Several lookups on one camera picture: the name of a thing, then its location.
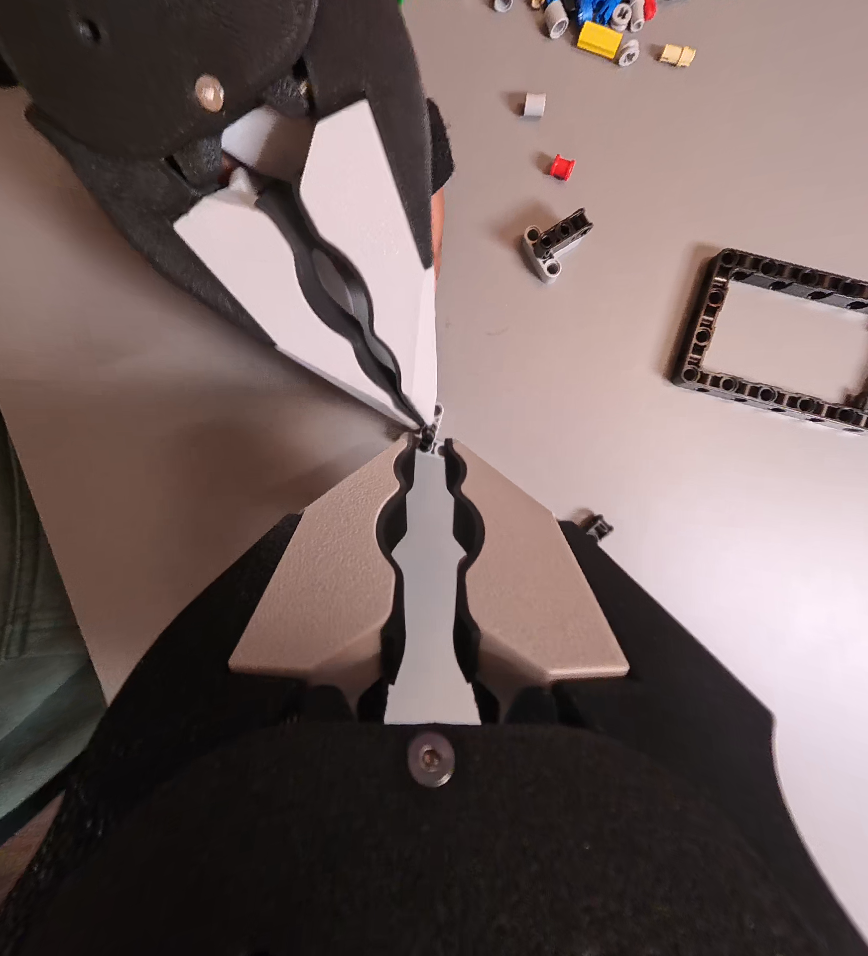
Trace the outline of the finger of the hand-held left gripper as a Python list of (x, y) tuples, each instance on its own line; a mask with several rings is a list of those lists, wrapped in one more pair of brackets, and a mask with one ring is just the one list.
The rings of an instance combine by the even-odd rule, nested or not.
[(324, 287), (315, 254), (329, 257), (289, 183), (235, 169), (175, 231), (276, 349), (409, 427), (426, 425), (402, 393), (392, 356)]
[(310, 228), (332, 297), (392, 356), (397, 382), (426, 424), (438, 397), (435, 271), (424, 266), (367, 102), (318, 122), (259, 107), (225, 130), (235, 169), (289, 183)]

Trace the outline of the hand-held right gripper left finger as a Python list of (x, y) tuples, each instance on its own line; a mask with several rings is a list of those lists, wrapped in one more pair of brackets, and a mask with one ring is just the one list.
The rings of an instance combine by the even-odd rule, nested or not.
[(236, 674), (335, 687), (352, 711), (395, 680), (403, 656), (403, 576), (415, 439), (404, 436), (313, 501), (228, 660)]

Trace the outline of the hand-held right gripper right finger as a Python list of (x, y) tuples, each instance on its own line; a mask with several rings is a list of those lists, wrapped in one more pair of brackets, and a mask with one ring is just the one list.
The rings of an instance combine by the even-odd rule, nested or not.
[(454, 650), (483, 721), (523, 694), (630, 664), (552, 511), (464, 443), (443, 445), (457, 567)]

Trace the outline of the pile of small lego pieces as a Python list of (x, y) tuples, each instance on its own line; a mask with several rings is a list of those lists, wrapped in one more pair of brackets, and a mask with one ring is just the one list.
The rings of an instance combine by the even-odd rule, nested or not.
[(541, 29), (550, 40), (572, 35), (576, 40), (581, 26), (593, 21), (623, 33), (619, 54), (611, 63), (627, 67), (640, 56), (638, 34), (652, 21), (658, 1), (528, 1), (540, 17)]

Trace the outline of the grey and black lego assembly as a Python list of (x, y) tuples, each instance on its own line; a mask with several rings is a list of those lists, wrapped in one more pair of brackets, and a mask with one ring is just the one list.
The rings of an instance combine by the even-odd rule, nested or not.
[(583, 242), (593, 225), (586, 209), (580, 208), (545, 230), (529, 226), (522, 236), (524, 260), (542, 283), (555, 282), (565, 256)]

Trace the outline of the yellow lego connector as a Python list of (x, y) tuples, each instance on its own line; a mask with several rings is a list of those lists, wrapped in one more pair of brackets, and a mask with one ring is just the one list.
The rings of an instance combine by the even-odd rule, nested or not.
[(622, 43), (622, 32), (590, 21), (581, 26), (576, 40), (576, 48), (608, 61), (614, 61), (619, 54)]

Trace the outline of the green sweatshirt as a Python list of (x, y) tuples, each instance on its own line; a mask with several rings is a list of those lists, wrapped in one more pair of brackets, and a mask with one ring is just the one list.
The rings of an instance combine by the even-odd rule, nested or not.
[(61, 790), (104, 710), (0, 411), (0, 841)]

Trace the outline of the black rectangular lego frame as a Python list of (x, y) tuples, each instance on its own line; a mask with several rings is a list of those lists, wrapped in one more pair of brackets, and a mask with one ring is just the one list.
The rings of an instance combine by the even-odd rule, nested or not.
[(709, 365), (727, 294), (739, 285), (868, 318), (868, 282), (725, 247), (705, 262), (701, 272), (678, 349), (669, 364), (671, 385), (846, 433), (868, 434), (868, 376), (857, 393), (831, 401)]

